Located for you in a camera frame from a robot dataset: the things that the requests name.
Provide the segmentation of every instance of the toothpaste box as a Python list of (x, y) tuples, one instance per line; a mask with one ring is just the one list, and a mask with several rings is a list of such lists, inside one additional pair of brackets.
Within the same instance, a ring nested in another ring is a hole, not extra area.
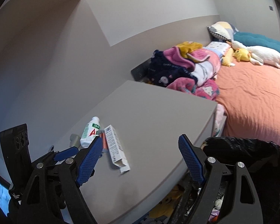
[(112, 163), (119, 167), (121, 174), (129, 171), (129, 163), (122, 150), (117, 133), (112, 125), (105, 128), (105, 135)]

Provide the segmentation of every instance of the orange bedsheet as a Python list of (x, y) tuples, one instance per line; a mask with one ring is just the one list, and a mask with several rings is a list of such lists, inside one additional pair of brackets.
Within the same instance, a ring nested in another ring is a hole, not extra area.
[(257, 138), (280, 145), (280, 69), (250, 62), (222, 66), (216, 83), (227, 121), (225, 136)]

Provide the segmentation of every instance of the plastic bag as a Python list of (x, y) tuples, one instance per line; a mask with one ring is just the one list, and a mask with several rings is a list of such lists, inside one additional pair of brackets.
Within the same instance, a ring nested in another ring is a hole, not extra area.
[[(210, 137), (203, 151), (220, 163), (243, 162), (255, 185), (262, 208), (263, 223), (268, 223), (280, 208), (280, 146), (273, 142), (235, 137)], [(222, 183), (218, 196), (224, 194)]]

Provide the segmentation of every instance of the yellow duck plush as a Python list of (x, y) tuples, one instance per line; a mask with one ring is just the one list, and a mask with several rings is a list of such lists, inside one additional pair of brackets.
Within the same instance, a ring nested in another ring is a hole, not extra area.
[(247, 49), (237, 49), (233, 56), (237, 59), (237, 61), (250, 61), (251, 53)]

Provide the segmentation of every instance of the silver screw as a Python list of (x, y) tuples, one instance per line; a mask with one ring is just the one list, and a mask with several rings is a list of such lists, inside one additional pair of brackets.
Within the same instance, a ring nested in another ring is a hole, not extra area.
[(237, 163), (237, 165), (238, 165), (239, 167), (244, 167), (244, 166), (245, 166), (244, 163), (241, 162), (241, 161), (239, 161), (239, 162)]
[(37, 164), (37, 168), (42, 168), (44, 166), (44, 164), (42, 163), (42, 162), (39, 162), (38, 164)]
[(215, 158), (212, 156), (210, 156), (207, 160), (211, 163), (215, 163)]
[(71, 163), (73, 163), (73, 161), (74, 161), (74, 159), (68, 158), (68, 159), (66, 159), (65, 163), (71, 164)]

